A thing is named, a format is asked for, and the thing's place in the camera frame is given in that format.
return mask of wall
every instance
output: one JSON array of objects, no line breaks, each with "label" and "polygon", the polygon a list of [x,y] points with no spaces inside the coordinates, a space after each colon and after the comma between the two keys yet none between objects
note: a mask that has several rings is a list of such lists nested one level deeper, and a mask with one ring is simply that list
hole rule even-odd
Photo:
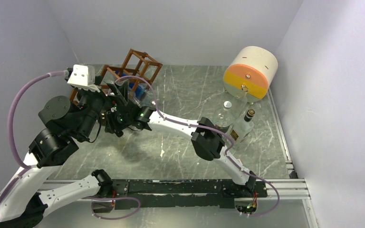
[{"label": "wall", "polygon": [[[44,0],[0,0],[0,190],[19,167],[10,153],[6,133],[13,97],[29,80],[75,63],[65,33]],[[37,114],[45,102],[69,91],[63,78],[51,78],[25,93],[14,120],[21,156],[44,129]]]},{"label": "wall", "polygon": [[322,228],[365,227],[365,1],[300,7],[272,92]]},{"label": "wall", "polygon": [[121,64],[129,48],[163,64],[229,65],[275,51],[303,0],[48,0],[82,63]]}]

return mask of black bottle cap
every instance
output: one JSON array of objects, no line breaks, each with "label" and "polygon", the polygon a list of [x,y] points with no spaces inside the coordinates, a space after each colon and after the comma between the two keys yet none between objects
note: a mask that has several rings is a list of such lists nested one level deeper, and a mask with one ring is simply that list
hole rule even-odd
[{"label": "black bottle cap", "polygon": [[244,120],[247,122],[250,122],[254,115],[255,115],[255,111],[253,109],[250,109],[246,112],[246,115],[244,116]]}]

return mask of marble table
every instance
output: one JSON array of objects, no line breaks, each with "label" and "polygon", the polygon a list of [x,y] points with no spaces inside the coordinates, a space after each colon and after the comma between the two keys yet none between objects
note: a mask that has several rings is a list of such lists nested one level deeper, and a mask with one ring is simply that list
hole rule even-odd
[{"label": "marble table", "polygon": [[[103,65],[93,65],[100,72]],[[185,119],[211,118],[229,94],[223,89],[226,66],[163,66],[153,86],[160,109]],[[105,81],[112,80],[110,73]],[[255,110],[255,127],[232,151],[236,158],[267,179],[289,178],[286,158],[270,96],[248,104]],[[95,137],[98,125],[91,133]],[[104,169],[113,179],[224,179],[217,164],[199,158],[190,141],[151,131],[124,130],[118,138],[102,129],[95,143],[78,143],[79,150],[50,179],[81,179]]]}]

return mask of bottle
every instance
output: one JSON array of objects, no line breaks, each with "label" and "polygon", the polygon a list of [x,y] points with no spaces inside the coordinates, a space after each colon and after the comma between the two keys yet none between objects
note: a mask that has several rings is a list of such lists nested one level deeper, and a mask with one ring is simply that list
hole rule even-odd
[{"label": "bottle", "polygon": [[233,121],[234,117],[231,115],[231,102],[225,101],[223,107],[216,109],[212,118],[212,123],[215,125],[216,129],[228,134]]},{"label": "bottle", "polygon": [[255,111],[250,109],[246,112],[244,118],[239,117],[233,122],[230,136],[235,141],[234,146],[238,146],[254,128],[254,122],[251,121],[254,115]]}]

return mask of white container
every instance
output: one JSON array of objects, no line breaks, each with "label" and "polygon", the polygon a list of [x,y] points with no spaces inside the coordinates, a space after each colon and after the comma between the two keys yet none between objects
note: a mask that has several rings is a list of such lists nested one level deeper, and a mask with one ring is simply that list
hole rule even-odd
[{"label": "white container", "polygon": [[278,61],[272,53],[256,46],[245,47],[224,72],[224,87],[235,96],[245,86],[248,102],[259,101],[267,94],[277,69]]}]

